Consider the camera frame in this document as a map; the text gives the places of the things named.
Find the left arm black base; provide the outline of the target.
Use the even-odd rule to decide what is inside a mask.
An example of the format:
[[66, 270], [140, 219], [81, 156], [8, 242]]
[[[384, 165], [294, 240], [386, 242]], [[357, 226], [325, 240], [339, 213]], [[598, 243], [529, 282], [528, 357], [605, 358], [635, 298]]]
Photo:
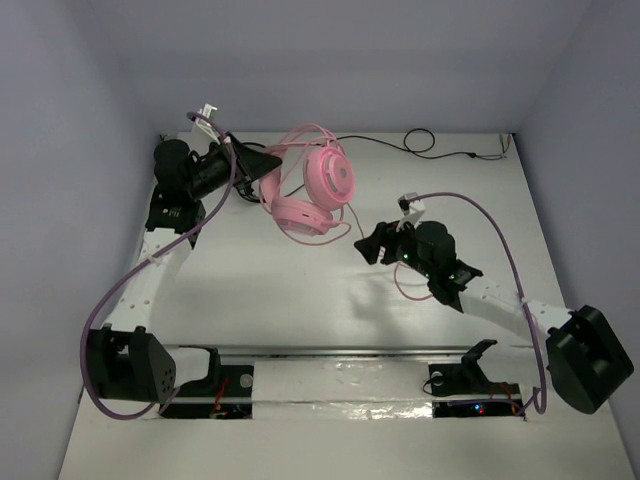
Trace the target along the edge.
[[251, 419], [254, 365], [227, 364], [216, 348], [201, 351], [207, 353], [207, 374], [180, 386], [174, 399], [159, 408], [159, 416], [180, 420]]

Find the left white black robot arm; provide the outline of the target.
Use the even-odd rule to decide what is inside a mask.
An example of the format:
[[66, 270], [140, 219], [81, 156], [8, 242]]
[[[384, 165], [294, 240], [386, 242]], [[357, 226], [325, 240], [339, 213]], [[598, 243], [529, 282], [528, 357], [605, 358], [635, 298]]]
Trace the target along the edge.
[[165, 404], [179, 388], [215, 392], [222, 382], [216, 350], [168, 348], [152, 333], [158, 302], [213, 217], [203, 198], [222, 190], [230, 195], [274, 172], [280, 158], [243, 145], [232, 134], [212, 141], [199, 154], [180, 139], [159, 143], [154, 152], [153, 190], [137, 265], [111, 289], [120, 297], [101, 326], [82, 334], [81, 370], [98, 403], [125, 400]]

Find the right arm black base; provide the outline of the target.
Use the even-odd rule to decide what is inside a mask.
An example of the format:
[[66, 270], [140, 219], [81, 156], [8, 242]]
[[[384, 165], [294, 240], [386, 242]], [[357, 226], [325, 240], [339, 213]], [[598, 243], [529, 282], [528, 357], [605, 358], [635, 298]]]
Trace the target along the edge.
[[519, 385], [489, 380], [479, 364], [483, 354], [496, 344], [496, 340], [484, 339], [457, 362], [429, 365], [422, 391], [436, 399], [435, 418], [523, 416]]

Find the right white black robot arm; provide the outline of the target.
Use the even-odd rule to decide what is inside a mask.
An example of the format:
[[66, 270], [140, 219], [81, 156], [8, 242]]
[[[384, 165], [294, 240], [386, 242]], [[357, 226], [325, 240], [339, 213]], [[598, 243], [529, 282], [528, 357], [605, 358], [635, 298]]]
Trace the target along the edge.
[[554, 390], [573, 409], [593, 414], [634, 372], [600, 310], [555, 307], [527, 299], [520, 287], [498, 284], [458, 258], [455, 239], [439, 222], [380, 222], [354, 247], [370, 265], [401, 263], [420, 274], [440, 304], [530, 340], [539, 377], [532, 402], [538, 408]]

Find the pink over-ear headphones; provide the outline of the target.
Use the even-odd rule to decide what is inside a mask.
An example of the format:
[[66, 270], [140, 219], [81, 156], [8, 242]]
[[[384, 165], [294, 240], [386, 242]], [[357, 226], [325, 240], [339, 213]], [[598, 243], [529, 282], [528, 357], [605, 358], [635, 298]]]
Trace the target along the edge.
[[352, 229], [344, 219], [356, 192], [355, 174], [344, 148], [326, 128], [304, 124], [287, 132], [265, 152], [282, 160], [291, 149], [299, 154], [306, 200], [287, 197], [281, 187], [294, 171], [278, 167], [259, 180], [258, 198], [278, 229], [300, 245], [316, 247], [334, 243]]

